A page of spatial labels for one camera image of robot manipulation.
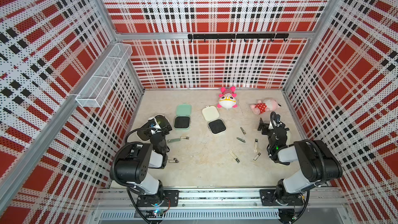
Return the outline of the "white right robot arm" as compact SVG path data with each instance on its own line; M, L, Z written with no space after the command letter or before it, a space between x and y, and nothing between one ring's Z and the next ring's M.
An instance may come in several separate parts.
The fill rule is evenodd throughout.
M260 192L263 205L303 205L304 194L342 177L341 164L323 141L301 140L288 145L289 129L279 114L271 112L269 123L261 119L258 130L268 138L268 158L284 166L293 162L300 165L293 175L280 179L275 189Z

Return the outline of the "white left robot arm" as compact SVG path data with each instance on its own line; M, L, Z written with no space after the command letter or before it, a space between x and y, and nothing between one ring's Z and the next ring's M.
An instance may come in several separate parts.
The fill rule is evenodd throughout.
M170 152L166 136L172 126L163 115L150 118L142 127L130 131L125 145L117 151L110 177L127 188L128 194L138 195L137 207L176 207L178 190L165 190L163 183L153 177L150 169L164 169L167 163L178 163L168 158Z

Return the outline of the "green nail kit case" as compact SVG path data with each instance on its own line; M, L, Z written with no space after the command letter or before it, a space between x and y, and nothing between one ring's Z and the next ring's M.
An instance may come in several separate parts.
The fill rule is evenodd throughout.
M180 104L176 108L176 117L174 119L174 128L176 130L187 130L190 127L192 106L189 104Z

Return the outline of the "clear wall shelf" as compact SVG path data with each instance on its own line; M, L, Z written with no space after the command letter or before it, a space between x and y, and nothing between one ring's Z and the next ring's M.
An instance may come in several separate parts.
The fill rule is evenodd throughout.
M116 80L132 54L130 45L111 44L99 59L99 65L76 97L81 107L99 108L104 105Z

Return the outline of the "black hook rail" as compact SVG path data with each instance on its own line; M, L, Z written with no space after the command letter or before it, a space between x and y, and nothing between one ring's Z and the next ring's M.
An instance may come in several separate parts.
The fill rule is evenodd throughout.
M263 33L263 34L243 34L243 33L237 33L237 34L228 34L228 33L222 33L222 34L188 34L188 39L189 40L196 40L196 39L202 39L202 40L210 40L210 39L215 39L215 40L221 40L221 39L243 39L243 40L248 40L248 39L269 39L273 41L274 39L282 39L286 40L289 38L289 33Z

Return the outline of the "pink owl plush toy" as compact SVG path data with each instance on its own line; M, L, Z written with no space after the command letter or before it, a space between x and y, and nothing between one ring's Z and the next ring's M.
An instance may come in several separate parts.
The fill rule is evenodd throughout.
M225 108L227 110L231 108L237 108L237 94L235 93L236 87L232 86L229 88L222 87L221 93L219 94L219 100L217 107Z

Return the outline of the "green oval tray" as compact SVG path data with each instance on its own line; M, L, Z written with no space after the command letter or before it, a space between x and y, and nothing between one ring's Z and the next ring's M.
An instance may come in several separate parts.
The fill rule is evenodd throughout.
M168 132L172 131L172 126L169 120L164 115L156 115L154 117L154 120L155 120L154 126L156 129L162 129Z

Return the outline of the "small silver clipper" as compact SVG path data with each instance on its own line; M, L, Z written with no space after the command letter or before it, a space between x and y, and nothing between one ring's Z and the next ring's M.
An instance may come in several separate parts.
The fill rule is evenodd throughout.
M236 138L236 139L239 140L242 143L246 143L246 141L244 139L241 139L241 138Z

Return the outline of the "pink strawberry plush toy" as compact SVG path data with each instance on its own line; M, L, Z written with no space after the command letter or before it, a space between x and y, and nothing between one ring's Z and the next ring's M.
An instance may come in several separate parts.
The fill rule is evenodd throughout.
M272 112L280 108L281 105L274 99L258 100L256 104L250 105L250 109L255 115L261 115L266 112Z

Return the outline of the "cream nail kit case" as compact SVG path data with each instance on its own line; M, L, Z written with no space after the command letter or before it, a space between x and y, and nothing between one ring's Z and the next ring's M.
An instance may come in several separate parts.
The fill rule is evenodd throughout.
M207 126L212 134L221 134L227 130L227 127L224 121L220 118L218 109L215 106L206 106L202 109L202 115L207 121Z

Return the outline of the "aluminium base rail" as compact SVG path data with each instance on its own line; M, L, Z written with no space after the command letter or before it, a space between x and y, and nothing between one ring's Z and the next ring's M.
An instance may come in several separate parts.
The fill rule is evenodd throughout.
M137 199L141 214L155 224L277 224L298 216L298 224L353 224L347 202L340 190L321 187L303 197L280 205L271 187L175 187L167 202L152 206Z

